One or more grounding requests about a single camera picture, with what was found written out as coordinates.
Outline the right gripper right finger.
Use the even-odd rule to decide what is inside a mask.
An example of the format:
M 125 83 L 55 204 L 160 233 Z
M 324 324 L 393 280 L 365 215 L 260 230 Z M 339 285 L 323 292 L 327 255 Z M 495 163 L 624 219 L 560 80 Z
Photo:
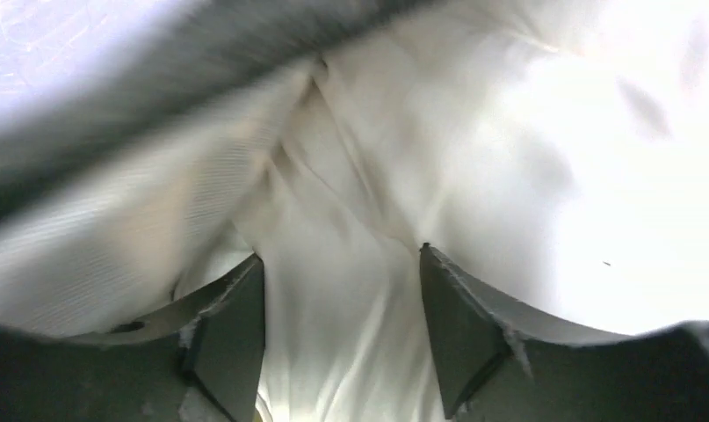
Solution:
M 709 322 L 637 336 L 518 301 L 429 244 L 423 308 L 453 421 L 709 421 Z

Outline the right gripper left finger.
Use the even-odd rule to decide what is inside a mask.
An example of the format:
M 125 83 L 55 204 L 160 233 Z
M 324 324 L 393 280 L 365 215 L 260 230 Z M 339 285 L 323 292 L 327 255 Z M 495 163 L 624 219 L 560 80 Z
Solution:
M 106 333 L 0 326 L 0 421 L 250 421 L 264 342 L 257 256 Z

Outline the black floral pillowcase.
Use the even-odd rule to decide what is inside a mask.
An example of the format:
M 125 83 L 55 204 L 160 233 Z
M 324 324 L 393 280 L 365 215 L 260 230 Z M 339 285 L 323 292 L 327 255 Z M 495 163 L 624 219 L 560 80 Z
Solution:
M 118 40 L 84 80 L 0 111 L 0 221 L 150 129 L 414 1 L 185 1 Z

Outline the white yellow-edged pillow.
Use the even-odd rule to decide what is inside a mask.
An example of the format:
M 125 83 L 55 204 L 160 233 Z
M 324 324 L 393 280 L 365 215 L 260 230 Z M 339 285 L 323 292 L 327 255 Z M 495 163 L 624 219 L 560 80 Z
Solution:
M 185 1 L 0 1 L 0 111 Z M 453 421 L 429 244 L 552 316 L 709 322 L 709 1 L 414 1 L 0 221 L 0 326 L 106 333 L 264 264 L 250 421 Z

